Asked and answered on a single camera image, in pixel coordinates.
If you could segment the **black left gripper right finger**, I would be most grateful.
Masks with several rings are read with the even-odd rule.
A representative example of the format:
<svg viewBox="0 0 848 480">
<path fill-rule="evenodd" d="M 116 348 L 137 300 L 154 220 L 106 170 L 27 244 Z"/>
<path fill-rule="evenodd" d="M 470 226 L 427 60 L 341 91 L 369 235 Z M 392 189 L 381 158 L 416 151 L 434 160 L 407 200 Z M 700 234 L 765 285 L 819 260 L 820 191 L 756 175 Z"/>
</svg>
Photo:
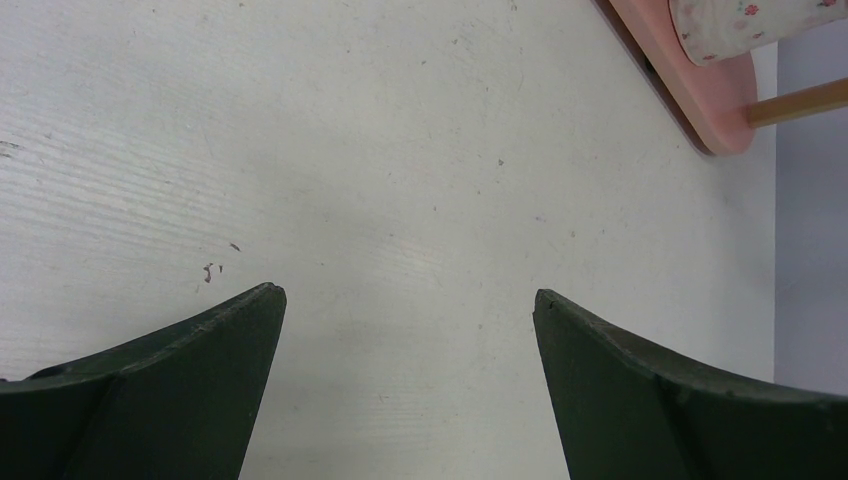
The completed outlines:
<svg viewBox="0 0 848 480">
<path fill-rule="evenodd" d="M 533 312 L 573 479 L 843 479 L 847 400 L 721 370 L 551 290 Z"/>
</svg>

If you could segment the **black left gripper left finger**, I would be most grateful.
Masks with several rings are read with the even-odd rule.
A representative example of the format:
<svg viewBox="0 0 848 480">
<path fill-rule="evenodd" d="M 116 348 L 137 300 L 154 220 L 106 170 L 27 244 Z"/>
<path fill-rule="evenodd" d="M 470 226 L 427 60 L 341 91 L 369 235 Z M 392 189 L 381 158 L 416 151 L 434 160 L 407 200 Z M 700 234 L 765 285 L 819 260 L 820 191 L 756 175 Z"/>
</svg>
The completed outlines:
<svg viewBox="0 0 848 480">
<path fill-rule="evenodd" d="M 1 385 L 5 479 L 235 479 L 281 334 L 263 283 L 116 347 Z"/>
</svg>

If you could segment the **white floral roll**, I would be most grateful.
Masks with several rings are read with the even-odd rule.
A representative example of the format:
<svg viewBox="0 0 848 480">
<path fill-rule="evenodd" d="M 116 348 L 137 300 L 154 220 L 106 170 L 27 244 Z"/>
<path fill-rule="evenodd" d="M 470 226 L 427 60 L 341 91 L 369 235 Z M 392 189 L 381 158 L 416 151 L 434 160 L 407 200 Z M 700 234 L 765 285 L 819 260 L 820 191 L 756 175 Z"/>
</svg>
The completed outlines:
<svg viewBox="0 0 848 480">
<path fill-rule="evenodd" d="M 845 0 L 670 0 L 670 17 L 697 66 L 847 18 Z"/>
</svg>

